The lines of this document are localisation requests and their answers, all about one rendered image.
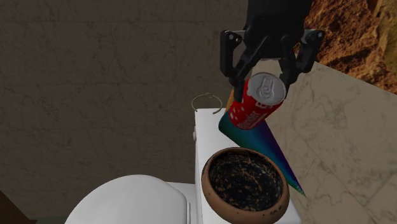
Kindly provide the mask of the red drink can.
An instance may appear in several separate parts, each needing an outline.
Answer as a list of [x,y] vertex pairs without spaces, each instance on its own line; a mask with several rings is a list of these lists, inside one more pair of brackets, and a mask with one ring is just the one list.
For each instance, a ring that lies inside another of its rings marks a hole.
[[244,84],[241,102],[234,101],[228,110],[231,122],[240,129],[253,129],[286,98],[282,80],[271,73],[253,74]]

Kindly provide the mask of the rainbow coloured cone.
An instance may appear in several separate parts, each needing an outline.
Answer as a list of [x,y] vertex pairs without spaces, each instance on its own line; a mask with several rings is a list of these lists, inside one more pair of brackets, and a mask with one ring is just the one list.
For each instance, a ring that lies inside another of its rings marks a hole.
[[230,121],[228,109],[232,105],[233,100],[232,90],[226,104],[225,113],[219,121],[219,131],[240,147],[260,152],[271,159],[280,168],[288,184],[305,197],[302,187],[266,121],[249,130],[239,129]]

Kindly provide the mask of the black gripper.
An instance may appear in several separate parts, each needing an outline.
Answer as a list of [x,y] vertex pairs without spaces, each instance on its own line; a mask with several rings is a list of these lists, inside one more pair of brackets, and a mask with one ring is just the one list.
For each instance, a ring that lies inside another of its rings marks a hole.
[[[260,59],[280,58],[280,79],[286,93],[301,73],[311,71],[325,37],[322,30],[303,29],[312,2],[248,0],[244,30],[220,33],[220,71],[233,86],[237,102],[242,102],[245,77]],[[300,48],[295,55],[293,47],[298,41]],[[233,66],[233,52],[242,42],[246,49]]]

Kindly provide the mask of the brown speckled clay bowl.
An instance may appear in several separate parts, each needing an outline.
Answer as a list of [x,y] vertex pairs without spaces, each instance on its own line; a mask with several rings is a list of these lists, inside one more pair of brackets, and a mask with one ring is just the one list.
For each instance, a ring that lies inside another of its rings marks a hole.
[[204,197],[231,224],[274,224],[286,213],[289,188],[280,168],[247,148],[213,154],[201,174]]

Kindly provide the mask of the white toilet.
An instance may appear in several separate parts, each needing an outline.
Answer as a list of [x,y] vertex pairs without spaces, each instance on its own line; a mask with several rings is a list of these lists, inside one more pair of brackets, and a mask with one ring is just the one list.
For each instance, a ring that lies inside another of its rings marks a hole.
[[[207,203],[201,174],[207,160],[225,148],[238,147],[219,131],[222,114],[195,113],[195,182],[171,183],[135,174],[108,181],[85,196],[65,224],[231,224]],[[286,213],[274,224],[302,224],[289,196]]]

